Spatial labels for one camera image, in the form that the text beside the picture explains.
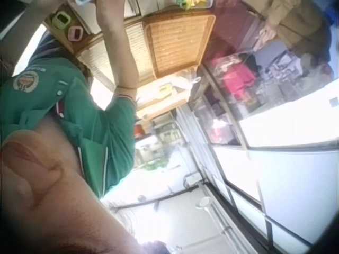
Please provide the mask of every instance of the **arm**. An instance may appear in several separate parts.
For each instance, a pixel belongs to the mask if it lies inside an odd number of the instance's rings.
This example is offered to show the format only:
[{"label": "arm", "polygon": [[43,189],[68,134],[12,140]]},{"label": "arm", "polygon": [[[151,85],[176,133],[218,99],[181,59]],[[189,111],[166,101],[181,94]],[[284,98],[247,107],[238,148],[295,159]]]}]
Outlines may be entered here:
[{"label": "arm", "polygon": [[133,58],[123,13],[125,0],[97,0],[97,21],[104,35],[107,53],[114,75],[116,95],[127,95],[135,100],[139,72]]},{"label": "arm", "polygon": [[45,18],[65,0],[35,0],[25,10],[18,22],[1,42],[2,65],[9,76],[19,61],[23,51]]},{"label": "arm", "polygon": [[273,27],[278,26],[292,9],[300,5],[300,2],[301,0],[273,0],[267,12],[268,22]]}]

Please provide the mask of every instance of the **merchandise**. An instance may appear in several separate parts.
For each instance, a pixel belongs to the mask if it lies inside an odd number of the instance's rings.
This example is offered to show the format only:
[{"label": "merchandise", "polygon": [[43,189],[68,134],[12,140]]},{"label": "merchandise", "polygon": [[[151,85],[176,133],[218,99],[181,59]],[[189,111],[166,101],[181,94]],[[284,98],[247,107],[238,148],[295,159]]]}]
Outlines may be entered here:
[{"label": "merchandise", "polygon": [[58,29],[65,29],[71,22],[71,17],[64,11],[60,11],[52,19],[53,25]]}]

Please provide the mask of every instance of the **pink clothing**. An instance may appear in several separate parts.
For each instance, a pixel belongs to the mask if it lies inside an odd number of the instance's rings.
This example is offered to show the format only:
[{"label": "pink clothing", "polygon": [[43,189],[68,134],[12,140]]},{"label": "pink clothing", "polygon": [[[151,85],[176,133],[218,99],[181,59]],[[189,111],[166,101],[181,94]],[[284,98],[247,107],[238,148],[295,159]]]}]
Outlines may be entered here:
[{"label": "pink clothing", "polygon": [[255,84],[256,77],[244,63],[237,63],[229,67],[224,74],[224,86],[237,98],[244,98],[246,87]]}]

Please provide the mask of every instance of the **hair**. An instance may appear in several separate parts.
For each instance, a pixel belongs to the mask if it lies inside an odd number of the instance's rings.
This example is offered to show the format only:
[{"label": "hair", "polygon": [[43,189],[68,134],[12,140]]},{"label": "hair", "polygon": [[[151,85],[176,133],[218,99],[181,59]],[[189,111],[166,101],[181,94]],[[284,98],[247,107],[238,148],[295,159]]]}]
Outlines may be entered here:
[{"label": "hair", "polygon": [[99,251],[95,248],[88,246],[81,246],[77,244],[67,244],[63,246],[57,246],[46,252],[46,254],[120,254],[117,249],[105,249]]}]

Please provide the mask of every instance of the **hand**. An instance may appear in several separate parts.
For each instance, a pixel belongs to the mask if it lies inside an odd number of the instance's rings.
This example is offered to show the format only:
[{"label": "hand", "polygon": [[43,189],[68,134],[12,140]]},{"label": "hand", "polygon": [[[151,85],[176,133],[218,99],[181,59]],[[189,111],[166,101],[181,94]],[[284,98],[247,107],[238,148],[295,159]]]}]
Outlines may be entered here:
[{"label": "hand", "polygon": [[103,31],[124,29],[125,0],[96,0],[96,19]]},{"label": "hand", "polygon": [[254,51],[261,49],[270,40],[273,40],[276,36],[276,26],[272,25],[269,21],[266,21],[265,26],[259,32],[258,43],[254,47]]},{"label": "hand", "polygon": [[48,15],[59,9],[65,2],[66,0],[34,0],[31,6]]}]

